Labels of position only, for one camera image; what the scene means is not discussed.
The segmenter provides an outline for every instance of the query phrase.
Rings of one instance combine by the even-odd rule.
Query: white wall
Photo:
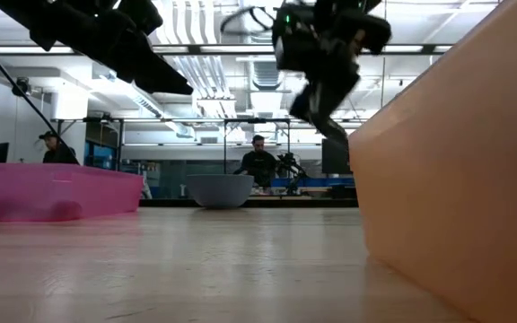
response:
[[[41,100],[33,99],[33,103],[42,109],[48,118],[51,107]],[[45,153],[45,145],[39,135],[47,131],[47,127],[22,98],[11,93],[9,86],[0,83],[0,143],[10,143],[8,162],[41,162]]]
[[[227,147],[227,160],[239,161],[242,156],[250,152],[252,147]],[[275,147],[267,151],[276,155],[286,152],[286,146]],[[320,160],[321,149],[320,146],[292,146],[291,152],[297,156],[297,159],[306,160]],[[221,161],[223,159],[222,146],[124,146],[123,159],[129,160],[204,160],[204,161]]]

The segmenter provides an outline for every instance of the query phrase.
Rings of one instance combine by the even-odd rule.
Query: ceiling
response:
[[[267,0],[154,0],[165,21],[163,27],[150,35],[154,45],[164,44],[242,44],[253,39],[223,36],[218,26],[229,13],[240,5],[278,6]],[[391,44],[454,44],[487,16],[500,1],[497,0],[388,0],[371,14],[385,17],[392,25]],[[253,29],[248,20],[240,19],[234,27]],[[33,45],[29,32],[0,11],[0,45]],[[360,57],[362,81],[349,95],[334,118],[370,118],[392,100],[417,76],[423,73],[438,56]],[[194,95],[164,93],[146,95],[167,117],[175,118],[243,118],[251,116],[282,118],[286,116],[304,80],[299,74],[274,74],[273,57],[256,57],[240,53],[223,57],[166,57],[168,63],[183,74],[198,69],[198,79],[189,79],[196,88]],[[54,67],[78,79],[92,96],[90,109],[104,110],[127,118],[150,118],[152,115],[136,104],[127,93],[125,83],[114,83],[97,74],[108,72],[86,57],[2,57],[9,67]],[[88,72],[93,70],[93,77]],[[217,86],[222,80],[228,88]],[[261,91],[257,82],[280,82],[276,91]],[[199,100],[193,107],[193,100]]]

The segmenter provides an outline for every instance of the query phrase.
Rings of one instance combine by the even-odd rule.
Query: cable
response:
[[[25,94],[25,92],[17,85],[17,83],[13,80],[13,78],[9,75],[9,73],[7,73],[7,70],[5,69],[5,67],[3,67],[3,65],[0,63],[0,71],[1,73],[5,76],[5,78],[7,79],[7,81],[12,85],[12,88],[18,90],[18,92],[21,94],[21,96],[23,97],[23,99],[27,102],[27,104],[30,105],[30,107],[33,109],[33,111],[35,111],[35,113],[37,113],[37,115],[43,120],[43,122],[45,123],[45,125],[49,128],[49,131],[51,131],[51,134],[53,134],[54,136],[57,137],[57,140],[59,141],[60,144],[64,145],[65,147],[67,147],[67,150],[69,151],[69,153],[71,154],[71,156],[73,157],[74,159],[74,162],[77,163],[77,165],[79,165],[79,161],[77,160],[74,152],[69,149],[68,145],[66,144],[66,142],[61,138],[61,135],[55,130],[55,128],[51,125],[51,123],[45,118],[45,116],[43,116],[43,113],[41,113],[41,111],[39,111],[39,109],[37,109],[37,107],[35,106],[35,104],[33,104],[33,102],[29,99],[29,97],[27,96],[27,94]]]

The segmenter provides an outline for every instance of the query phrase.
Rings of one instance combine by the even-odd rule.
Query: black cap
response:
[[[47,139],[47,138],[51,138],[51,137],[57,138],[57,136],[55,134],[53,134],[51,131],[48,131],[45,134],[40,135],[39,139]]]

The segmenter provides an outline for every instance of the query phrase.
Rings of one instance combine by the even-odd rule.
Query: bowl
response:
[[[250,196],[254,178],[249,175],[188,175],[187,189],[201,206],[214,209],[236,208]]]

